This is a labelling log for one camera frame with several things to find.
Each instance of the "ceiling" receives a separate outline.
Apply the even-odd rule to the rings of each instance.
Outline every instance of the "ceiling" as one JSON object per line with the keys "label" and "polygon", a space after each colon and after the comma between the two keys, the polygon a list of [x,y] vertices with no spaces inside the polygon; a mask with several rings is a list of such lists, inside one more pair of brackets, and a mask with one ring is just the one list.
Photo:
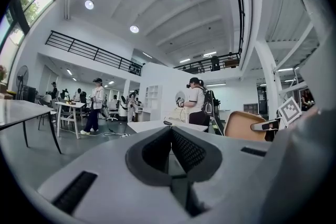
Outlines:
{"label": "ceiling", "polygon": [[[95,78],[101,78],[103,81],[103,85],[108,85],[107,89],[113,89],[118,91],[124,90],[125,80],[122,78],[112,76],[106,73],[101,73],[89,68],[73,65],[71,63],[64,62],[55,58],[43,56],[43,59],[50,69],[57,72],[58,75],[62,75],[63,78],[75,78],[78,82],[92,84],[92,87],[94,87],[94,83],[92,81]],[[114,81],[114,83],[112,85],[109,85],[108,82],[110,81]],[[139,87],[140,84],[138,82],[130,82],[130,91],[137,90],[139,89]]]}
{"label": "ceiling", "polygon": [[[302,0],[274,0],[272,15],[266,32],[266,42],[272,52],[276,64],[299,41],[308,28],[310,18],[303,6]],[[314,28],[308,33],[300,47],[281,66],[281,69],[295,68],[304,65],[308,57],[319,46],[317,34]],[[248,64],[248,70],[261,69],[259,57],[254,50]],[[292,79],[293,74],[280,74],[282,80]]]}
{"label": "ceiling", "polygon": [[125,29],[137,25],[137,35],[175,64],[212,51],[224,55],[231,46],[238,50],[238,0],[92,0],[93,10],[78,9],[85,1],[70,0],[72,15],[94,14],[90,23],[105,29],[108,21]]}

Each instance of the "stand fan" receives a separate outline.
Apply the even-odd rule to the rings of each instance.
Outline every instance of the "stand fan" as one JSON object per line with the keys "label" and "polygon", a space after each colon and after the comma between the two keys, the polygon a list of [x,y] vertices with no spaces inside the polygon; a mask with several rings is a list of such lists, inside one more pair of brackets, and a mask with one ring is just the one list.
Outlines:
{"label": "stand fan", "polygon": [[23,87],[27,85],[27,82],[28,82],[28,67],[21,66],[16,74],[17,100],[23,100]]}

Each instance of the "backpack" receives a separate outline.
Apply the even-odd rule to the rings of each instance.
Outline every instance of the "backpack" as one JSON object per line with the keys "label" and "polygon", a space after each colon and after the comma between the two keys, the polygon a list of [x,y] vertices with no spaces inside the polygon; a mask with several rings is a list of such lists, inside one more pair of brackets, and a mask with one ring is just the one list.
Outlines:
{"label": "backpack", "polygon": [[214,117],[215,116],[214,100],[216,100],[214,92],[212,90],[204,89],[202,87],[196,87],[196,88],[200,88],[204,93],[204,104],[202,106],[202,111],[204,112],[205,115]]}

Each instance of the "black railing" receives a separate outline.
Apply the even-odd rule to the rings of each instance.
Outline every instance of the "black railing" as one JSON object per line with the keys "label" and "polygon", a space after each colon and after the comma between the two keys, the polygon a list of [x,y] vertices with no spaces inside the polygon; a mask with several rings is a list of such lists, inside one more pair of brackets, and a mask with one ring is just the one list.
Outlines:
{"label": "black railing", "polygon": [[94,45],[53,30],[46,41],[46,45],[65,50],[67,52],[72,52],[73,54],[84,56],[93,61],[105,63],[106,65],[141,76],[141,65],[113,54],[107,50],[98,48]]}
{"label": "black railing", "polygon": [[235,68],[239,66],[240,54],[227,54],[222,56],[213,56],[197,62],[187,63],[175,69],[182,70],[191,74],[205,73],[208,71],[217,71],[224,68]]}

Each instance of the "black pants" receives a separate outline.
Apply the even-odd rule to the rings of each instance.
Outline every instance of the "black pants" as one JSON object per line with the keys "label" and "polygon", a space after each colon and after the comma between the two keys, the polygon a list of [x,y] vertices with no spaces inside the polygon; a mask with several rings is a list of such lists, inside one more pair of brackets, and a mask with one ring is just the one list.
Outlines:
{"label": "black pants", "polygon": [[210,117],[205,115],[203,111],[189,114],[189,123],[203,126],[209,126]]}
{"label": "black pants", "polygon": [[90,111],[88,121],[86,122],[86,126],[84,128],[85,132],[90,132],[91,127],[96,131],[98,130],[98,113],[100,109],[93,109]]}

